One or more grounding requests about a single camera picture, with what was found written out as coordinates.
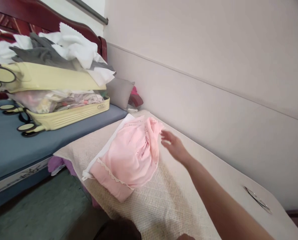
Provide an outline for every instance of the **wall trim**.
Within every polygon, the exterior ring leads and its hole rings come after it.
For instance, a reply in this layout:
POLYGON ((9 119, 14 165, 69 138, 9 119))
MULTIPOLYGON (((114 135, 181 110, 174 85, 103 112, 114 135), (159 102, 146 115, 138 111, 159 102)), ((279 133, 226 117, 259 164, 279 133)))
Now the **wall trim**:
POLYGON ((268 104, 268 103, 261 103, 261 101, 259 101, 259 100, 257 100, 257 99, 251 99, 251 98, 249 98, 249 97, 246 96, 246 95, 243 95, 243 94, 234 92, 234 91, 232 91, 231 89, 227 89, 227 88, 224 88, 224 87, 219 86, 219 85, 215 85, 215 84, 213 84, 213 83, 211 83, 211 82, 209 82, 209 81, 207 81, 207 80, 205 80, 205 79, 202 79, 202 78, 199 78, 199 77, 197 77, 197 76, 191 75, 191 74, 189 74, 189 73, 187 73, 187 72, 181 71, 181 70, 176 69, 176 68, 171 67, 171 66, 168 66, 168 65, 166 65, 166 64, 163 64, 163 63, 158 62, 158 61, 156 61, 156 60, 153 60, 153 59, 151 59, 151 58, 145 57, 145 56, 143 56, 143 55, 137 54, 137 53, 135 53, 135 52, 133 52, 133 51, 130 51, 130 50, 128 50, 128 49, 125 49, 125 48, 122 48, 122 47, 120 47, 120 46, 117 46, 117 45, 115 45, 115 44, 113 44, 113 43, 107 42, 107 44, 110 45, 110 46, 113 46, 113 47, 115 47, 115 48, 118 48, 118 49, 120 49, 120 50, 122 50, 122 51, 125 51, 125 52, 127 52, 127 53, 133 54, 133 55, 135 55, 135 56, 137 56, 137 57, 143 58, 143 59, 148 60, 148 61, 150 61, 150 62, 156 63, 156 64, 158 64, 158 65, 161 65, 161 66, 163 66, 163 67, 166 67, 166 68, 171 69, 171 70, 173 70, 173 71, 176 71, 176 72, 178 72, 178 73, 181 73, 181 74, 183 74, 183 75, 186 75, 186 76, 188 76, 188 77, 191 77, 191 78, 193 78, 193 79, 195 79, 195 80, 198 80, 198 81, 200 81, 200 82, 206 83, 206 84, 208 84, 208 85, 211 85, 211 86, 216 87, 216 88, 218 88, 218 89, 221 89, 221 90, 223 90, 223 91, 226 91, 226 92, 229 92, 229 93, 231 93, 231 94, 234 94, 234 95, 236 95, 236 96, 238 96, 238 97, 241 97, 241 98, 243 98, 243 99, 246 99, 246 100, 248 100, 248 101, 251 101, 251 102, 256 103, 256 104, 258 104, 258 105, 260 105, 260 106, 263 106, 263 107, 265 107, 265 108, 268 108, 268 109, 270 109, 270 110, 273 110, 273 111, 275 111, 275 112, 278 112, 278 113, 280 113, 280 114, 283 114, 283 115, 285 115, 285 116, 288 116, 288 117, 293 118, 293 119, 295 119, 295 120, 298 121, 298 118, 293 117, 293 116, 291 116, 291 115, 289 115, 289 114, 287 114, 287 113, 283 113, 283 112, 281 112, 281 111, 275 109, 273 106, 270 106, 270 104, 268 104))

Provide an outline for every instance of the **purple cloth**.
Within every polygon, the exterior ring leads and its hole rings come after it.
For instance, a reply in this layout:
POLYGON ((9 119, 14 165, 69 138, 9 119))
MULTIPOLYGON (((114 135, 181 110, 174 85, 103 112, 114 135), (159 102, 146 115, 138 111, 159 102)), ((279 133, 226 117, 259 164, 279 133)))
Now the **purple cloth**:
MULTIPOLYGON (((48 171, 49 172, 53 172, 54 170, 56 170, 58 167, 64 165, 66 166, 66 168, 69 170, 70 174, 72 176, 77 176, 76 172, 73 168, 73 165, 71 163, 71 161, 61 158, 61 157, 57 157, 57 156, 53 156, 50 158, 49 162, 48 162, 48 171)), ((89 193, 89 191, 85 188, 85 186, 82 184, 83 189, 89 193)), ((92 206, 94 208, 101 208, 100 205, 97 203, 97 201, 93 198, 93 196, 90 194, 91 198, 92 198, 92 206)))

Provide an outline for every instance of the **hand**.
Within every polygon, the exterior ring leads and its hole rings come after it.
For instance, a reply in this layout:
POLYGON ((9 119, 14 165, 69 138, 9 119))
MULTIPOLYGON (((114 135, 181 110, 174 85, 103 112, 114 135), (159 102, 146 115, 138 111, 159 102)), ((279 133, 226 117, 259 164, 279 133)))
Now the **hand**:
POLYGON ((162 130, 161 144, 168 149, 169 153, 181 164, 185 164, 191 157, 188 151, 183 146, 181 140, 171 132, 162 130))

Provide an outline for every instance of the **open suitcase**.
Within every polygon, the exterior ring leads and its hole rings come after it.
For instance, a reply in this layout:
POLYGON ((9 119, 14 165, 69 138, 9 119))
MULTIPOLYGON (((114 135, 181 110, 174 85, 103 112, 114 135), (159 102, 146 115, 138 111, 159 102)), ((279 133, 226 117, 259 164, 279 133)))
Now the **open suitcase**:
MULTIPOLYGON (((87 72, 78 72, 63 68, 22 62, 0 65, 0 87, 9 93, 26 90, 105 90, 106 86, 98 86, 87 72)), ((22 115, 19 119, 26 123, 18 127, 24 137, 32 137, 41 131, 56 130, 109 109, 109 97, 102 103, 93 103, 82 107, 60 112, 37 114, 29 111, 20 103, 0 107, 6 115, 25 112, 34 123, 28 123, 22 115)))

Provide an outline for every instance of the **lace trim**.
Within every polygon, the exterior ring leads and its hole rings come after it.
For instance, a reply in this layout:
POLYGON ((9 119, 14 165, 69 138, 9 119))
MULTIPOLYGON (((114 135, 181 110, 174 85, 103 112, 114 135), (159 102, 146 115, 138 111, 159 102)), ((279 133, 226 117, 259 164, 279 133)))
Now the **lace trim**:
POLYGON ((98 158, 96 161, 97 161, 98 163, 100 163, 101 166, 104 167, 104 169, 105 169, 105 170, 108 172, 108 174, 111 176, 111 179, 114 179, 116 182, 120 182, 121 184, 127 186, 127 187, 130 188, 131 190, 134 190, 134 188, 130 187, 130 186, 127 185, 125 182, 123 182, 123 181, 117 179, 117 178, 112 174, 111 170, 104 164, 104 162, 102 162, 102 161, 100 160, 100 158, 98 158))

